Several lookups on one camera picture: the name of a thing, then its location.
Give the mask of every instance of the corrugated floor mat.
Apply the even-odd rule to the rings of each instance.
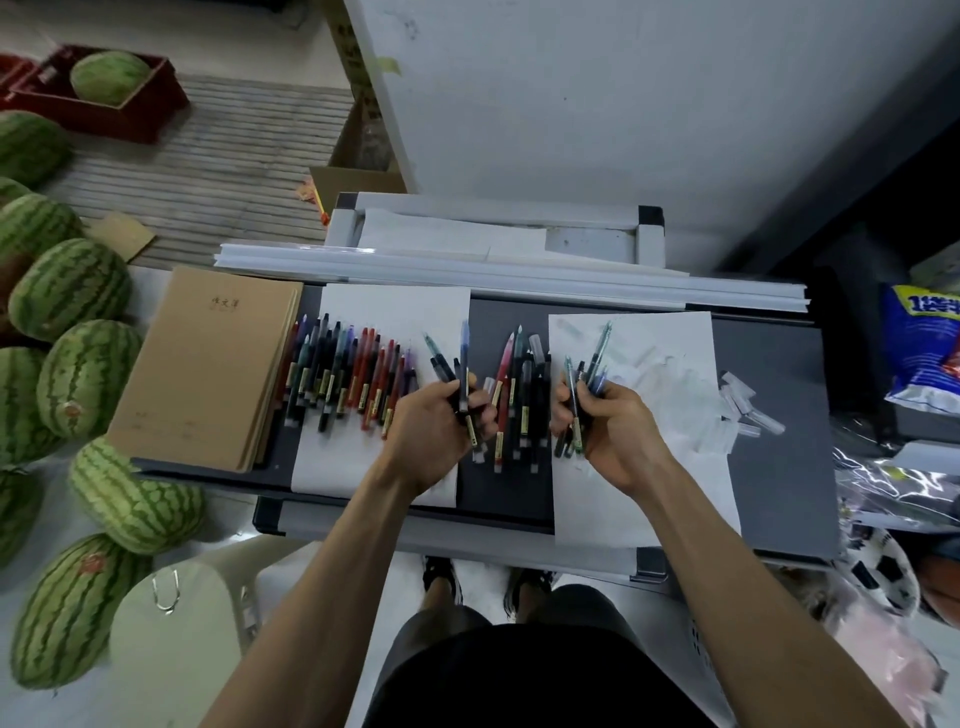
[[[156,146],[74,135],[76,157],[44,193],[87,219],[126,212],[156,231],[133,262],[209,266],[230,237],[318,242],[324,226],[297,196],[326,164],[349,91],[180,75],[191,109]]]

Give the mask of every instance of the stack of notebooks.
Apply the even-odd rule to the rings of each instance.
[[[176,268],[107,433],[128,457],[245,473],[266,452],[302,283]]]

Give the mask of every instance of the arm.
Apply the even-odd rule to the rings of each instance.
[[[587,456],[653,525],[744,728],[902,728],[867,675],[801,608],[721,518],[674,459],[633,391],[608,384],[605,398],[578,387],[597,418]],[[558,387],[565,401],[569,390]],[[554,407],[554,431],[572,419]]]
[[[326,728],[347,722],[396,539],[414,497],[469,451],[445,398],[459,383],[404,397],[373,463],[303,576],[264,626],[201,728]],[[488,400],[470,396],[471,406]],[[490,434],[495,416],[481,421]]]

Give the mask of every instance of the black sneaker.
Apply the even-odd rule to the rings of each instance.
[[[433,584],[436,578],[446,579],[450,583],[450,593],[453,595],[453,603],[461,604],[464,595],[460,591],[460,582],[457,581],[457,573],[453,570],[453,562],[444,559],[442,556],[423,556],[423,591],[426,592]]]
[[[507,580],[507,592],[503,595],[503,611],[510,619],[516,619],[520,611],[520,587],[524,584],[540,589],[544,594],[553,591],[553,585],[560,576],[556,571],[538,571],[536,569],[510,569]]]

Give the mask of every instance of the forearm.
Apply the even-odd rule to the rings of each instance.
[[[903,725],[676,461],[647,465],[638,479],[637,503],[677,574],[741,725]]]
[[[409,504],[391,476],[374,465],[202,728],[346,722]]]

